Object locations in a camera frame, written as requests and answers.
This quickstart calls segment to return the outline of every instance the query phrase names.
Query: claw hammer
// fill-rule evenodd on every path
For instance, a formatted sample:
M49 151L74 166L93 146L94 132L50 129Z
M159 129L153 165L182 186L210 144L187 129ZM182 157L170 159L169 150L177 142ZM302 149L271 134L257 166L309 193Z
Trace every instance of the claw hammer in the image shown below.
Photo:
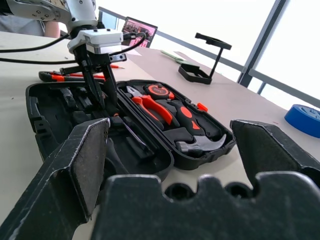
M176 142L177 149L183 154L202 154L204 152L211 152L221 148L227 138L224 134L218 141L211 141L207 138L203 128L201 128L196 121L195 116L184 106L180 100L169 101L168 104L176 108L176 118L185 127L187 131L193 136L194 143L188 144L184 141Z

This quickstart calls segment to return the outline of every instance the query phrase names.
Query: black cable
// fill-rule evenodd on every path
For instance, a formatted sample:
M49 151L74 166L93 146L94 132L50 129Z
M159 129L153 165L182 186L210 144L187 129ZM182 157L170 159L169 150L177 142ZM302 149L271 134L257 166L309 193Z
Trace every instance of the black cable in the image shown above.
M20 59L9 59L1 58L0 62L16 63L16 64L39 64L39 65L60 65L60 64L75 64L75 60L70 61L32 61L32 60L20 60Z
M137 42L135 45L132 45L126 49L123 49L121 51L116 51L110 54L110 56L114 56L114 55L118 55L118 54L124 54L132 49L135 49L136 47L138 47L140 44L142 44L144 42L144 40L147 38L147 35L144 32L139 32L136 34L136 37L140 37L142 36L141 40L139 42Z
M46 45L43 46L38 46L38 47L33 47L33 48L22 48L22 49L15 49L15 51L20 51L20 52L27 52L26 49L29 49L28 51L34 51L35 49L42 49L42 48L47 48L49 46L52 46L53 44L56 44L58 42L60 42L61 40L67 38L67 35L64 35L58 39L56 39L53 42L50 42ZM137 42L135 45L130 46L126 49L123 49L121 51L116 51L110 54L110 56L114 56L114 55L118 55L118 54L123 54L126 53L132 49L135 49L136 47L138 47L140 44L142 44L144 42L144 40L147 38L147 35L144 32L139 32L137 35L137 37L142 36L141 40L139 42ZM16 64L39 64L39 65L60 65L60 64L75 64L77 63L75 60L70 60L70 61L32 61L32 60L20 60L20 59L10 59L10 58L1 58L0 57L0 62L7 62L7 63L16 63Z
M19 49L0 49L0 54L20 53L20 52L30 52L30 51L41 50L41 49L51 47L52 45L55 45L56 43L61 42L63 39L66 39L68 37L69 37L69 34L66 34L66 35L61 36L61 37L57 38L56 40L49 42L49 43L42 45L42 46L36 46L36 47L30 47L30 48L19 48Z

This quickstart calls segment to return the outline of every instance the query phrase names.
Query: red pliers handle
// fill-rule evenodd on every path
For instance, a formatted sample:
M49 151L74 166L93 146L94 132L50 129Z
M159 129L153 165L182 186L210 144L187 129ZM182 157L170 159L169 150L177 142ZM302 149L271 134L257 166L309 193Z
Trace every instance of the red pliers handle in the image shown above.
M150 95L143 95L143 96L134 96L132 101L139 106L139 108L147 115L150 116L153 122L161 129L164 130L164 126L159 121L159 119L153 115L148 109L154 110L158 113L165 122L170 126L174 125L176 128L180 127L179 122L177 119L169 112L168 109L163 107L161 104L157 103L155 100L152 99Z

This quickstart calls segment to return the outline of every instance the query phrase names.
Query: railing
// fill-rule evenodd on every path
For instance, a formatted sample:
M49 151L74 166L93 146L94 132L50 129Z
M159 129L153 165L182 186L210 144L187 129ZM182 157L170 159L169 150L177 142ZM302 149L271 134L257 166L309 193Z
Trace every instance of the railing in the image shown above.
M238 78L237 83L240 85L243 85L246 88L249 86L250 82L252 81L252 78L256 78L256 79L261 80L262 84L260 86L260 89L257 91L258 94L261 94L261 92L263 91L266 84L268 84L268 85L273 86L277 89L280 89L280 90L284 91L285 93L288 93L296 98L299 98L299 99L301 99L301 100L303 100L303 101L305 101L305 102L307 102L317 108L320 108L320 99L317 99L317 98L310 96L302 91L299 91L293 87L290 87L290 86L288 86L288 85L286 85L276 79L273 79L265 74L262 74L254 69L255 66L258 65L258 63L261 59L261 56L262 56L266 46L269 43L269 40L271 39L271 37L275 31L277 23L279 22L280 18L282 17L282 15L287 7L288 2L289 2L289 0L276 0L275 1L275 3L274 3L274 5L268 15L263 27L262 27L262 30L261 30L244 66L242 66L236 62L233 62L229 59L223 58L223 57L221 57L219 59L219 62L224 65L227 65L233 69L240 71L240 76ZM113 16L116 19L121 19L121 20L126 19L125 16L122 16L116 12L110 11L110 10L105 9L103 7L99 7L99 11L100 11L99 12L99 19L101 21L103 20L102 19L102 17L103 17L102 12L106 13L110 16ZM199 54L202 54L206 57L209 57L211 59L216 60L216 58L217 58L217 55L212 52L204 50L198 46L190 44L186 41L178 39L174 36L171 36L169 34L162 32L162 31L158 30L156 32L156 35L159 35L165 39L168 39L174 43L177 43L183 47L186 47L190 50L193 50L193 51L195 51Z

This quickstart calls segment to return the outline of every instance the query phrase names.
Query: hammer head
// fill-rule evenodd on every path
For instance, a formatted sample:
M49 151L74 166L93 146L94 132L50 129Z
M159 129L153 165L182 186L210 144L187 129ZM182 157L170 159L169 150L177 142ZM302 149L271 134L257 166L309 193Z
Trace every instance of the hammer head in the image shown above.
M202 154L204 152L211 152L221 148L227 138L224 134L219 141L211 141L206 136L193 136L194 143L188 144L184 141L178 141L176 143L177 149L183 154Z

